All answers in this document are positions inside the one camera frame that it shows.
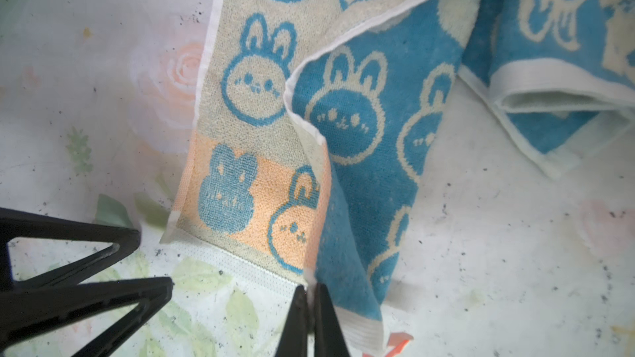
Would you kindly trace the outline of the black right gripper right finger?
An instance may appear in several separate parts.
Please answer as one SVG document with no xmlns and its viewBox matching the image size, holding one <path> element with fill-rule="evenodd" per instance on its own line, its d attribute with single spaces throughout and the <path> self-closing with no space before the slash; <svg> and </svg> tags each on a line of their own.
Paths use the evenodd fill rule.
<svg viewBox="0 0 635 357">
<path fill-rule="evenodd" d="M 314 355 L 350 357 L 326 284 L 317 284 L 314 299 Z"/>
</svg>

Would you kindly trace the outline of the cream towel blue swirls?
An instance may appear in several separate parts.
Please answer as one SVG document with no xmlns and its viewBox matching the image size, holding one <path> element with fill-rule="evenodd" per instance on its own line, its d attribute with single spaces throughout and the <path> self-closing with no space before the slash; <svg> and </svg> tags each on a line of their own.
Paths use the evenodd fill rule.
<svg viewBox="0 0 635 357">
<path fill-rule="evenodd" d="M 337 335 L 381 349 L 457 79 L 557 178 L 634 123 L 634 0 L 214 0 L 164 240 L 327 290 Z"/>
</svg>

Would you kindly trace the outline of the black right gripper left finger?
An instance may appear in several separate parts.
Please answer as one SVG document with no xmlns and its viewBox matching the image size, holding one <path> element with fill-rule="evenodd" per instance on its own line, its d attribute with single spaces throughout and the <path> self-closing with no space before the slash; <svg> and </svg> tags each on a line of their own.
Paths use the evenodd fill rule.
<svg viewBox="0 0 635 357">
<path fill-rule="evenodd" d="M 309 306 L 305 287 L 294 290 L 289 312 L 274 357 L 306 357 L 309 338 Z"/>
</svg>

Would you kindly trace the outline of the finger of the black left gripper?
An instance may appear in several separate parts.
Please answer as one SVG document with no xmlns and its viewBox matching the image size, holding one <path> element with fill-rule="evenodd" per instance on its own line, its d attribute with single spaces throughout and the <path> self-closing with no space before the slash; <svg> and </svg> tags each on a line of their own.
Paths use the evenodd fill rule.
<svg viewBox="0 0 635 357">
<path fill-rule="evenodd" d="M 110 356 L 170 302 L 169 277 L 127 279 L 1 293 L 1 352 L 26 340 L 115 309 L 132 310 L 77 351 Z"/>
<path fill-rule="evenodd" d="M 130 256 L 141 233 L 125 226 L 99 225 L 1 210 L 1 290 L 80 284 Z"/>
</svg>

